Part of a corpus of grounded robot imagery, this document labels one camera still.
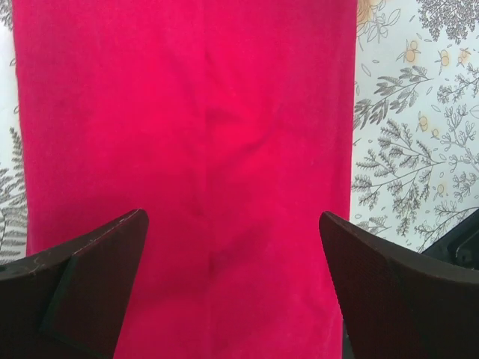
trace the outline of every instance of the white wallpaper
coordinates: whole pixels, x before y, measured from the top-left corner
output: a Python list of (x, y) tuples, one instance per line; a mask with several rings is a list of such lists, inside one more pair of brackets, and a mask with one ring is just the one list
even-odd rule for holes
[(0, 0), (0, 265), (25, 256), (27, 208), (11, 0)]
[(423, 251), (479, 208), (479, 2), (359, 0), (351, 222)]

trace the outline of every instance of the fabric fold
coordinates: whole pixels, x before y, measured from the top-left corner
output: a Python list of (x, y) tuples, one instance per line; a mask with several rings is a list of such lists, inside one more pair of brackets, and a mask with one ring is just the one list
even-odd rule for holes
[(355, 3), (14, 9), (29, 253), (150, 216), (115, 358), (339, 359), (317, 220), (350, 204)]

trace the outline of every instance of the red fabric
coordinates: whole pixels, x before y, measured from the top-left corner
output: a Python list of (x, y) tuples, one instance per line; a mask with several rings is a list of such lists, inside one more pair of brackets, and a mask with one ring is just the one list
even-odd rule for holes
[(116, 359), (341, 357), (353, 0), (14, 0), (28, 252), (142, 207)]

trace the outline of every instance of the fern print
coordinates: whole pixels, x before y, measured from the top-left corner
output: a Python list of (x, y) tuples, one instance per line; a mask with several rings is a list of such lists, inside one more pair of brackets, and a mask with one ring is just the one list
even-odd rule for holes
[(381, 123), (389, 111), (400, 114), (407, 107), (412, 107), (418, 99), (417, 86), (431, 80), (424, 67), (405, 67), (400, 72), (399, 77), (378, 77), (379, 82), (374, 94), (379, 94), (380, 100), (373, 103), (372, 99), (362, 99), (355, 104), (355, 129), (363, 129), (368, 123)]
[(12, 0), (0, 0), (0, 20), (10, 31), (13, 29)]
[(477, 181), (477, 174), (471, 172), (466, 174), (466, 172), (463, 171), (459, 176), (454, 174), (453, 187), (456, 189), (454, 192), (454, 198), (458, 203), (462, 203), (466, 197), (471, 195), (471, 188)]
[(0, 265), (17, 260), (26, 245), (27, 206), (23, 148), (19, 133), (10, 128), (13, 168), (0, 169)]
[(453, 173), (460, 163), (469, 165), (479, 174), (479, 151), (474, 150), (474, 140), (476, 136), (475, 123), (464, 120), (469, 113), (466, 105), (457, 106), (456, 110), (452, 107), (446, 108), (444, 117), (448, 125), (448, 132), (440, 139), (436, 138), (445, 146), (444, 152), (447, 153), (452, 147), (458, 149), (457, 154), (449, 156), (450, 172)]
[(458, 209), (454, 201), (444, 201), (434, 208), (436, 221), (434, 225), (429, 225), (427, 221), (415, 227), (415, 232), (419, 233), (422, 243), (416, 248), (419, 252), (424, 251), (435, 241), (445, 235), (453, 226), (464, 221), (479, 206), (473, 206), (466, 209)]
[(440, 103), (447, 103), (451, 100), (457, 102), (464, 96), (466, 90), (472, 90), (472, 97), (476, 97), (479, 93), (479, 67), (473, 67), (471, 64), (467, 66), (468, 77), (462, 73), (456, 75), (457, 85), (441, 85), (437, 92), (437, 100)]
[(477, 0), (417, 0), (421, 5), (419, 19), (423, 28), (429, 30), (435, 41), (439, 39), (442, 29), (449, 40), (460, 44), (467, 38), (469, 31), (474, 31), (479, 22)]
[(391, 228), (385, 225), (386, 219), (387, 216), (385, 215), (380, 217), (370, 217), (368, 221), (362, 221), (357, 223), (357, 226), (377, 236), (381, 234), (381, 232), (384, 232), (385, 230)]
[(430, 195), (430, 179), (435, 166), (444, 161), (436, 161), (432, 150), (419, 140), (412, 139), (412, 131), (406, 124), (398, 124), (389, 119), (381, 128), (378, 138), (379, 153), (369, 149), (363, 162), (356, 166), (371, 175), (356, 175), (352, 190), (361, 192), (360, 206), (373, 210), (382, 190), (393, 198), (393, 213), (400, 220), (397, 234), (406, 236), (417, 211)]

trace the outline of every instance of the botanical print backdrop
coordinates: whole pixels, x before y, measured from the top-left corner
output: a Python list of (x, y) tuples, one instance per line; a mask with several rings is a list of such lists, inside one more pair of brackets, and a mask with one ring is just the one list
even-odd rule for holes
[(479, 1), (359, 0), (351, 220), (422, 251), (479, 208)]
[(11, 0), (0, 0), (0, 265), (25, 256), (27, 207)]

